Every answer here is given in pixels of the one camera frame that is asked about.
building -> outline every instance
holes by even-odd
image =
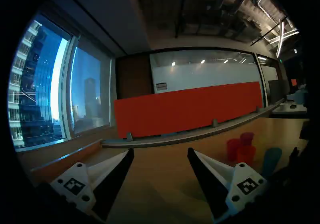
[[[97,103],[96,81],[94,78],[87,78],[84,81],[84,104],[86,109],[86,118],[91,119],[98,116]]]
[[[25,146],[20,122],[20,86],[27,57],[41,26],[42,24],[38,23],[37,21],[33,21],[31,26],[28,28],[16,53],[16,57],[11,69],[11,77],[8,88],[8,116],[11,136],[15,147]]]
[[[73,119],[75,121],[78,121],[79,120],[79,106],[78,105],[72,106],[72,113],[73,113]]]
[[[33,21],[18,48],[8,89],[8,114],[15,147],[61,139],[54,134],[50,87],[61,37]]]

red cup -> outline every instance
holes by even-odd
[[[239,138],[230,139],[227,142],[227,156],[228,160],[233,162],[237,159],[237,149],[241,146]]]
[[[242,146],[251,146],[254,133],[243,133],[240,135]]]
[[[249,166],[253,163],[256,148],[254,146],[241,146],[237,149],[237,163],[246,163]]]

orange panel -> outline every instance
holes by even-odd
[[[262,107],[259,82],[158,93],[114,101],[119,137],[145,137],[209,126]]]
[[[296,86],[297,85],[297,80],[296,79],[292,79],[291,83],[292,83],[292,86]]]

table surface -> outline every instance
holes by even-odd
[[[280,147],[277,165],[287,165],[306,119],[258,118],[218,135],[162,147],[138,148],[135,158],[109,213],[107,223],[212,223],[211,211],[187,158],[188,147],[234,166],[226,157],[226,142],[243,132],[255,134],[256,155],[252,167],[261,172],[264,153]],[[90,166],[126,149],[102,149],[85,163]]]
[[[290,108],[291,105],[295,104],[294,102],[281,103],[277,108],[275,108],[272,113],[273,114],[298,114],[298,113],[306,113],[307,108],[302,104],[296,104],[296,108]]]

window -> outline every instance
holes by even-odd
[[[35,35],[33,35],[30,31],[27,31],[27,33],[25,34],[25,36],[24,36],[24,38],[26,39],[26,40],[28,40],[29,42],[33,42],[33,40],[34,40],[34,38],[35,38],[36,36]]]
[[[24,38],[31,45],[22,40],[11,73],[10,83],[14,85],[8,88],[9,125],[16,148],[66,137],[60,126],[58,86],[71,36],[37,15]]]
[[[11,81],[12,84],[20,86],[21,84],[21,75],[17,73],[13,73],[11,76]]]
[[[70,85],[74,133],[109,125],[109,74],[110,58],[82,38],[74,54]]]
[[[20,57],[16,57],[16,60],[14,61],[14,66],[19,68],[19,69],[23,69],[24,68],[24,64],[25,64],[25,60],[23,60]]]
[[[19,121],[20,120],[19,109],[9,108],[9,119],[11,121]]]
[[[9,90],[8,102],[19,103],[19,93],[17,91]]]
[[[19,51],[25,55],[29,54],[30,47],[26,44],[20,44]]]
[[[52,145],[109,125],[111,58],[69,28],[76,35],[37,15],[19,44],[8,86],[16,149]]]
[[[12,127],[11,135],[13,140],[22,140],[22,130],[21,127]]]

